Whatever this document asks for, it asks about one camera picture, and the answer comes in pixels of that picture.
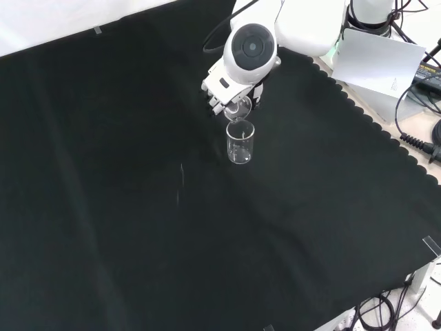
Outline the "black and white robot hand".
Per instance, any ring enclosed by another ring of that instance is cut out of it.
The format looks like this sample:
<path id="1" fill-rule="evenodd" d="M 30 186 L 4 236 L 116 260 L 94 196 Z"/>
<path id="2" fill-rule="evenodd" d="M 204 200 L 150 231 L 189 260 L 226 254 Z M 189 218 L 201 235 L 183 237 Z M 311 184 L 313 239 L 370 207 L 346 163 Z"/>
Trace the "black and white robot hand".
<path id="1" fill-rule="evenodd" d="M 201 90 L 208 97 L 208 104 L 214 115 L 232 111 L 245 97 L 252 107 L 260 103 L 263 83 L 257 85 L 237 83 L 227 73 L 221 57 L 209 70 L 201 84 Z"/>

